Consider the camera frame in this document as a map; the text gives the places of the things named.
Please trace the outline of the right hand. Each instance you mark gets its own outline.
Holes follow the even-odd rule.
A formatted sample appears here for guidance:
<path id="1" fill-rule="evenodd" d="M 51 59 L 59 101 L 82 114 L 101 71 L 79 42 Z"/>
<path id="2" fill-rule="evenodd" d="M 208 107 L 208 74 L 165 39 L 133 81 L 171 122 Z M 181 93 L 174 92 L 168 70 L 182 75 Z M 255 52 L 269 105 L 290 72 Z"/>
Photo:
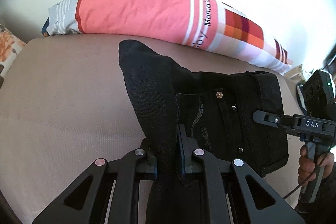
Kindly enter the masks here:
<path id="1" fill-rule="evenodd" d="M 315 163 L 306 157 L 307 150 L 304 145 L 301 147 L 299 153 L 298 183 L 300 186 L 306 186 L 308 182 L 314 181 L 317 176 L 316 174 L 313 174 Z M 319 164 L 321 161 L 321 166 L 325 167 L 322 178 L 326 179 L 331 175 L 334 168 L 334 154 L 328 152 L 321 155 L 317 160 L 317 164 Z"/>

